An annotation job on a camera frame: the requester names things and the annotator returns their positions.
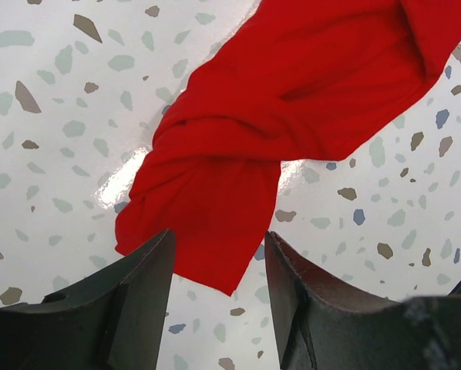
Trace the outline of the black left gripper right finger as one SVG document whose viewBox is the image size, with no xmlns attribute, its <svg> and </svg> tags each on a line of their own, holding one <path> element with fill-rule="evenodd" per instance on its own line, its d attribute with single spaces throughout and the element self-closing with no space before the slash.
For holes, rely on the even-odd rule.
<svg viewBox="0 0 461 370">
<path fill-rule="evenodd" d="M 264 239 L 282 369 L 461 369 L 461 281 L 447 296 L 397 302 L 358 289 Z"/>
</svg>

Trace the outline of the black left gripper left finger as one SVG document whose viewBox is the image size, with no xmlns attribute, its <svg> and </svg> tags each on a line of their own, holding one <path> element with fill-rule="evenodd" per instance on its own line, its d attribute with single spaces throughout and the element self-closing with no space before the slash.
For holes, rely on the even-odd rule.
<svg viewBox="0 0 461 370">
<path fill-rule="evenodd" d="M 0 308 L 0 369 L 155 369 L 175 253 L 165 230 L 39 304 Z"/>
</svg>

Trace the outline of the red t shirt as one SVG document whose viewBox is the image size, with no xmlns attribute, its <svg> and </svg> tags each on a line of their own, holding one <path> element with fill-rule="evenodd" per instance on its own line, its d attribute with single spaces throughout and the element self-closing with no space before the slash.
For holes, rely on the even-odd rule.
<svg viewBox="0 0 461 370">
<path fill-rule="evenodd" d="M 347 158 L 434 86 L 460 41 L 461 1 L 262 1 L 163 115 L 117 252 L 172 230 L 175 272 L 232 294 L 281 163 Z"/>
</svg>

